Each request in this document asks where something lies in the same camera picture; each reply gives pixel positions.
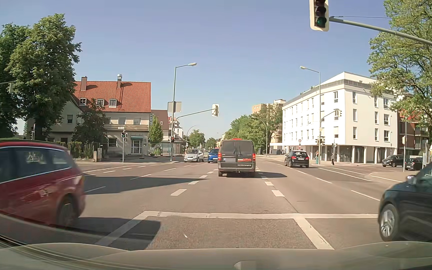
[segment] red tile roof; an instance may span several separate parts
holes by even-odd
[[[81,82],[75,82],[74,95],[78,99],[104,99],[105,112],[150,113],[151,83],[88,81],[86,90],[81,91]],[[116,107],[109,107],[111,99],[116,99]]]

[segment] dark van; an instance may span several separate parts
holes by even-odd
[[[252,140],[230,139],[221,141],[217,154],[218,176],[227,173],[256,175],[256,152]]]

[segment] car wheel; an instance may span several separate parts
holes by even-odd
[[[64,197],[57,210],[56,224],[70,227],[75,224],[77,217],[77,209],[73,199],[70,196]]]
[[[385,205],[379,214],[379,235],[384,242],[398,241],[399,235],[399,214],[394,205]]]

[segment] asphalt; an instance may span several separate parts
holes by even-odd
[[[347,164],[289,168],[274,156],[257,157],[256,178],[219,177],[217,164],[206,162],[78,165],[87,198],[76,229],[94,235],[81,242],[127,250],[381,242],[379,199],[402,172]]]

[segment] car hood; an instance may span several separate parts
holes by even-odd
[[[349,248],[220,248],[127,251],[83,243],[0,249],[0,269],[399,270],[431,266],[432,243],[379,242]]]

